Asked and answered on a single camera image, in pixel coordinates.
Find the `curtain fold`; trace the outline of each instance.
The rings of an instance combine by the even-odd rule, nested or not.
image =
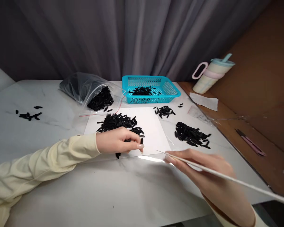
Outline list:
[[[15,81],[74,72],[190,80],[270,0],[0,0],[0,68]]]

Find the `blue plastic basket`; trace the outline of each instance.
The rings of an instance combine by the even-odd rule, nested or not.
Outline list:
[[[173,83],[164,76],[123,76],[122,88],[128,92],[133,91],[137,87],[154,87],[152,91],[156,92],[152,96],[133,96],[132,93],[127,93],[127,102],[136,103],[169,103],[175,97],[181,95],[180,91]]]

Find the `white tabletop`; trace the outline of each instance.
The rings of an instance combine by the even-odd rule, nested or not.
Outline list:
[[[60,139],[83,134],[87,118],[59,91],[60,81],[24,80],[0,92],[0,163],[19,158]],[[230,162],[237,178],[269,190],[224,136],[214,127],[188,115],[194,105],[181,87],[181,96],[168,104],[176,115],[160,120],[172,149],[191,148],[173,135],[179,121],[211,133],[210,147]],[[154,107],[164,104],[127,104]],[[42,112],[40,121],[19,113]],[[163,154],[150,157],[163,159]],[[270,200],[246,190],[252,204]],[[87,162],[59,179],[45,182],[12,208],[7,226],[163,226],[211,213],[198,188],[173,166],[139,157]]]

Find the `person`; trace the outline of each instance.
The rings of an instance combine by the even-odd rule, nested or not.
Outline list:
[[[33,190],[41,182],[58,178],[73,170],[76,164],[95,158],[101,153],[128,153],[135,149],[143,152],[143,148],[139,135],[121,127],[92,135],[73,136],[12,162],[2,163],[0,227],[5,225],[11,207],[20,200],[21,196]],[[169,153],[235,177],[231,165],[218,155],[207,155],[192,149]],[[236,183],[207,172],[195,171],[186,163],[170,156],[166,156],[164,160],[172,163],[198,186],[223,226],[266,226]]]

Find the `right hand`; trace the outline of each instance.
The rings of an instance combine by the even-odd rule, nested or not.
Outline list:
[[[232,166],[219,155],[204,154],[193,149],[168,151],[167,153],[236,178]],[[254,211],[240,185],[205,171],[196,171],[185,162],[168,155],[165,156],[164,160],[172,163],[181,172],[186,174],[196,184],[203,195],[238,226],[254,226]]]

